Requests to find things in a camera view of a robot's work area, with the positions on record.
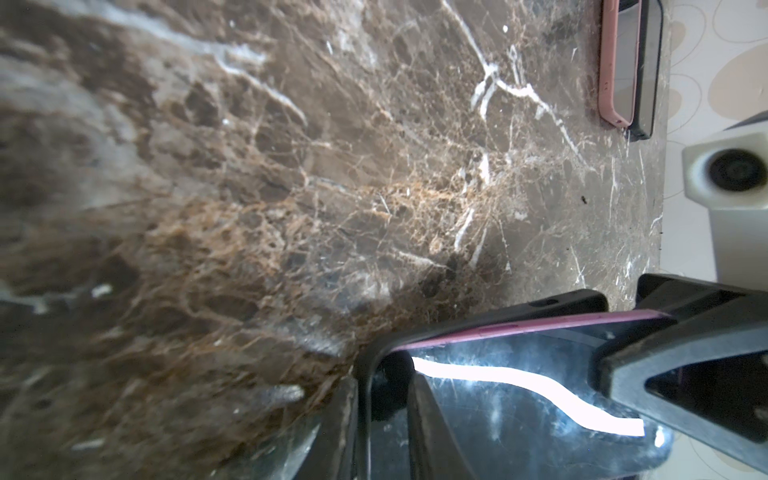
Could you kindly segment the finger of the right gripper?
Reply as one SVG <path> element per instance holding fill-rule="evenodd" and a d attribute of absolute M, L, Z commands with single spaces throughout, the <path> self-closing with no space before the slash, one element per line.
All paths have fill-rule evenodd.
<path fill-rule="evenodd" d="M 663 326 L 599 361 L 601 392 L 765 472 L 766 292 L 644 274 L 635 309 Z"/>

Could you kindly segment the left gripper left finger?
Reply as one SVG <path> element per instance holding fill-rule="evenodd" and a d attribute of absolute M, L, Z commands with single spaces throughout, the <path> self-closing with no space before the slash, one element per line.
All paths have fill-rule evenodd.
<path fill-rule="evenodd" d="M 353 479 L 357 381 L 340 381 L 319 421 L 268 445 L 246 462 L 246 479 Z"/>

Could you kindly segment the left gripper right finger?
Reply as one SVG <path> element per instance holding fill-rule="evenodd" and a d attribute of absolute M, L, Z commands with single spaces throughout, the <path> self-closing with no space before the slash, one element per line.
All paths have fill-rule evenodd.
<path fill-rule="evenodd" d="M 421 374 L 409 384 L 407 422 L 412 479 L 476 479 Z"/>

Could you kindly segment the black phone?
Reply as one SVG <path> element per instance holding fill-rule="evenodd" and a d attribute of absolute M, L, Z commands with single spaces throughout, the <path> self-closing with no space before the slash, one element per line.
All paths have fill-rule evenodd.
<path fill-rule="evenodd" d="M 606 356 L 670 324 L 652 310 L 504 322 L 398 340 L 372 368 L 366 475 L 411 475 L 407 395 L 431 389 L 456 450 L 479 479 L 634 479 L 672 436 L 599 390 Z"/>

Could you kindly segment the pink phone case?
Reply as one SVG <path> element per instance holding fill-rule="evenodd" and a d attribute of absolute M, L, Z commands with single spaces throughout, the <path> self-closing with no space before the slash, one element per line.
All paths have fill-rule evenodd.
<path fill-rule="evenodd" d="M 598 108 L 617 128 L 628 128 L 634 119 L 641 17 L 641 1 L 603 2 Z"/>

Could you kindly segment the black phone case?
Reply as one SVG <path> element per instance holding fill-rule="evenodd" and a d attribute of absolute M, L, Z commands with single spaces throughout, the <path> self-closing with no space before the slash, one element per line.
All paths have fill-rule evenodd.
<path fill-rule="evenodd" d="M 575 290 L 541 300 L 438 323 L 419 325 L 409 330 L 379 336 L 366 346 L 354 363 L 354 377 L 359 386 L 358 430 L 354 466 L 359 479 L 371 477 L 370 425 L 371 389 L 374 373 L 384 357 L 396 347 L 436 338 L 463 330 L 502 323 L 530 323 L 551 317 L 602 313 L 609 310 L 605 295 L 590 289 Z"/>

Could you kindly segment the black phone case horizontal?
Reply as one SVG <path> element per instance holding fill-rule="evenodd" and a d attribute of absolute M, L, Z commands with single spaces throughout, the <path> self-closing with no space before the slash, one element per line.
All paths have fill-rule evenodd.
<path fill-rule="evenodd" d="M 662 1 L 641 1 L 635 113 L 629 127 L 631 141 L 648 140 L 654 131 L 663 26 Z"/>

